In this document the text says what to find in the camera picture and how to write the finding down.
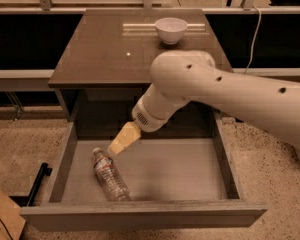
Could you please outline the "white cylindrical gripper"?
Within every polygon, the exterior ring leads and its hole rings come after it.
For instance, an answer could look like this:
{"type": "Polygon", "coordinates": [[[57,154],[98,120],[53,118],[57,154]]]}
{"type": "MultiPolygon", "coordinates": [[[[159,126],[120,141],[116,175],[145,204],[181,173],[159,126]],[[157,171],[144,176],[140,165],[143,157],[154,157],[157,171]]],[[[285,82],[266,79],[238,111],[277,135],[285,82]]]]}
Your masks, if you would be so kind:
{"type": "Polygon", "coordinates": [[[132,109],[134,122],[127,122],[108,146],[108,152],[116,156],[135,141],[143,132],[155,132],[165,125],[172,115],[189,103],[183,97],[166,96],[151,84],[132,109]]]}

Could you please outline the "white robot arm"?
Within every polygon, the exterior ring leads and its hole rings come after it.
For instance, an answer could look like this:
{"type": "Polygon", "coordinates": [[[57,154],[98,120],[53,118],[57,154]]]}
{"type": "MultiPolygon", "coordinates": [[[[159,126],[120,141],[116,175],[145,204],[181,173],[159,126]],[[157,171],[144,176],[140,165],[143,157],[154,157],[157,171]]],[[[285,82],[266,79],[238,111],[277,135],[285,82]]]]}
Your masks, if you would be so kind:
{"type": "Polygon", "coordinates": [[[264,130],[300,150],[300,83],[216,68],[204,51],[168,51],[150,68],[151,85],[109,145],[112,155],[154,132],[191,101],[207,104],[264,130]]]}

